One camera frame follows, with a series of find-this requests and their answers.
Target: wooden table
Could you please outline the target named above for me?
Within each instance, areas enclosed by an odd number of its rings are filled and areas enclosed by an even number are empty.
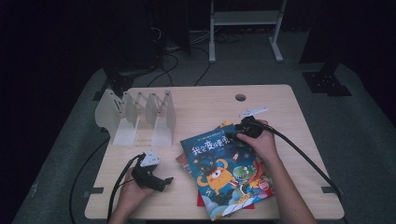
[[[266,119],[279,132],[285,134],[325,173],[323,161],[305,122],[294,93],[287,85],[209,86],[130,89],[128,93],[148,95],[155,92],[163,98],[165,90],[172,92],[177,115],[174,143],[171,147],[152,147],[152,130],[144,122],[139,124],[133,147],[117,147],[109,143],[94,188],[104,188],[102,194],[92,194],[85,215],[87,218],[106,218],[108,201],[121,170],[128,160],[150,149],[161,163],[154,170],[159,178],[173,176],[164,192],[156,192],[132,215],[142,219],[209,219],[204,207],[197,207],[197,187],[175,158],[183,152],[180,140],[210,131],[224,120],[239,123],[239,114],[248,108],[266,106],[268,111],[255,115]],[[246,100],[235,96],[244,94]],[[339,219],[344,210],[337,196],[323,193],[321,187],[329,186],[325,180],[292,147],[276,138],[279,156],[316,219]],[[255,209],[235,212],[233,219],[279,219],[276,196],[255,203]]]

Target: cartoon monster illustration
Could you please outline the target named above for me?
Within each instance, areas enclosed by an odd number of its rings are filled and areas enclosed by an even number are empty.
[[[254,193],[256,191],[255,189],[260,188],[259,182],[264,177],[264,170],[257,161],[254,161],[253,165],[235,167],[233,169],[233,175],[241,181],[240,189],[242,192],[247,191],[249,187],[250,191]]]
[[[234,183],[235,177],[227,170],[228,162],[224,159],[218,159],[216,162],[222,162],[223,167],[213,167],[214,169],[210,169],[206,171],[206,180],[207,183],[202,181],[202,177],[198,176],[197,183],[201,187],[209,186],[212,188],[216,195],[219,195],[219,190],[224,188],[229,183]]]

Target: dark background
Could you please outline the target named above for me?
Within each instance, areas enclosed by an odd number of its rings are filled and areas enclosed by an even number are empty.
[[[179,16],[191,29],[208,28],[209,1],[169,0],[169,4],[177,1],[185,6],[187,14]],[[276,1],[216,2],[218,8],[235,10],[278,7]],[[0,0],[2,223],[14,218],[91,75],[104,64],[132,68],[158,64],[161,50],[148,38],[149,25],[163,27],[164,36],[186,34],[184,29],[166,30],[164,21],[172,22],[168,16],[175,12],[167,4],[112,3]],[[124,16],[115,16],[119,10]],[[395,1],[387,0],[289,0],[282,29],[311,29],[301,63],[325,62],[337,49],[340,62],[359,75],[395,124],[395,13]]]

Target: round hole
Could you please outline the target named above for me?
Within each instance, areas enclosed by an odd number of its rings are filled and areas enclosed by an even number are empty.
[[[236,94],[235,99],[239,102],[243,102],[243,101],[246,101],[247,97],[244,94]]]

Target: wire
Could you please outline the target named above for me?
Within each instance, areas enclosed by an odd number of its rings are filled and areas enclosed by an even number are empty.
[[[346,216],[343,216],[343,221],[344,221],[345,224],[348,224]]]
[[[236,35],[228,35],[228,34],[218,34],[216,35],[216,43],[217,44],[222,44],[222,45],[231,45],[234,44],[236,42],[242,41],[244,40],[246,37],[244,34],[240,34],[242,37],[238,37]]]
[[[217,27],[215,29],[215,33],[221,28],[221,26]],[[190,31],[190,34],[198,34],[198,33],[205,33],[204,35],[197,37],[196,39],[193,39],[192,41],[190,41],[190,45],[197,45],[199,43],[204,42],[205,40],[208,40],[210,37],[210,32],[208,30],[203,30],[203,31]],[[180,47],[172,47],[172,48],[165,48],[164,50],[166,50],[167,52],[175,52],[178,50],[181,50]]]
[[[206,50],[200,49],[200,48],[196,48],[196,47],[191,47],[191,48],[192,48],[192,49],[199,49],[199,50],[203,51],[203,52],[207,55],[207,57],[209,57],[209,53],[208,53]],[[198,82],[201,81],[201,79],[206,75],[206,73],[207,73],[207,71],[209,70],[209,68],[210,68],[210,63],[207,64],[206,70],[205,70],[204,73],[201,74],[201,76],[198,78],[198,80],[195,82],[194,86],[197,86],[197,85],[198,85]]]
[[[120,182],[121,180],[125,177],[126,172],[128,171],[129,167],[131,167],[132,163],[134,162],[134,160],[136,160],[137,158],[141,157],[141,155],[135,156],[133,157],[131,160],[129,160],[125,167],[123,168],[119,178],[117,179],[116,183],[114,184],[113,190],[111,191],[111,195],[110,195],[110,200],[108,202],[108,210],[107,210],[107,222],[110,220],[111,218],[111,214],[113,213],[113,203],[114,203],[114,197],[116,196],[117,193],[117,189],[120,187]]]
[[[289,138],[287,138],[285,135],[283,135],[282,133],[278,132],[277,130],[275,130],[273,127],[271,127],[271,126],[269,126],[269,125],[261,124],[261,123],[258,123],[258,122],[248,122],[248,124],[255,125],[255,126],[259,126],[259,127],[261,127],[262,129],[264,129],[264,130],[266,130],[266,131],[268,131],[268,132],[274,133],[274,134],[276,134],[277,136],[279,136],[280,138],[282,138],[283,140],[285,140],[285,142],[287,142],[287,143],[288,143],[291,147],[293,147],[298,153],[300,153],[300,155],[301,155],[306,161],[308,161],[309,164],[311,164],[311,166],[323,177],[323,179],[325,179],[326,182],[329,183],[330,186],[332,186],[332,188],[335,190],[335,193],[336,193],[337,196],[338,196],[338,199],[341,201],[341,192],[340,192],[340,190],[335,186],[335,184],[330,180],[330,178],[327,177],[327,176],[323,173],[323,171],[321,171],[321,170],[317,167],[317,165],[316,165],[314,162],[312,162],[311,159],[309,159],[309,157],[307,157],[307,156],[305,155],[305,153],[303,153],[302,150],[300,150],[296,145],[294,145],[294,143],[292,143],[292,142],[289,140]]]
[[[177,58],[176,56],[172,55],[172,54],[165,54],[165,56],[169,56],[169,57],[174,58],[174,59],[176,60],[175,65],[173,65],[169,70],[165,70],[165,72],[159,74],[159,75],[156,76],[154,79],[152,79],[152,80],[150,81],[150,83],[147,85],[147,87],[149,87],[155,80],[157,80],[157,78],[159,78],[159,77],[161,77],[161,76],[163,76],[163,75],[165,75],[165,74],[168,74],[170,81],[173,82],[173,79],[172,79],[172,77],[170,77],[169,72],[172,71],[172,70],[174,70],[174,69],[177,67],[177,65],[178,65],[178,58]]]
[[[119,187],[121,187],[122,185],[124,185],[124,184],[126,184],[126,183],[132,182],[132,181],[134,181],[134,179],[130,179],[130,180],[128,180],[128,181],[125,181],[125,182],[123,182],[122,184],[120,184]]]
[[[81,168],[79,169],[74,182],[73,182],[73,186],[72,189],[70,190],[70,195],[69,195],[69,216],[70,219],[72,220],[72,223],[76,223],[74,216],[73,216],[73,209],[72,209],[72,203],[73,203],[73,192],[74,192],[74,188],[76,186],[77,180],[79,178],[79,175],[81,174],[82,170],[85,168],[85,165],[87,165],[88,161],[92,158],[92,156],[108,141],[110,140],[110,138],[108,137],[106,139],[106,141],[104,141],[101,145],[99,145],[99,147],[96,148],[96,150],[90,155],[90,157],[88,157],[87,160],[85,160],[84,164],[81,166]]]
[[[156,30],[158,31],[158,37],[157,37],[157,41],[161,39],[161,36],[163,35],[163,32],[161,32],[160,29],[158,29],[157,27],[151,27],[151,30]]]

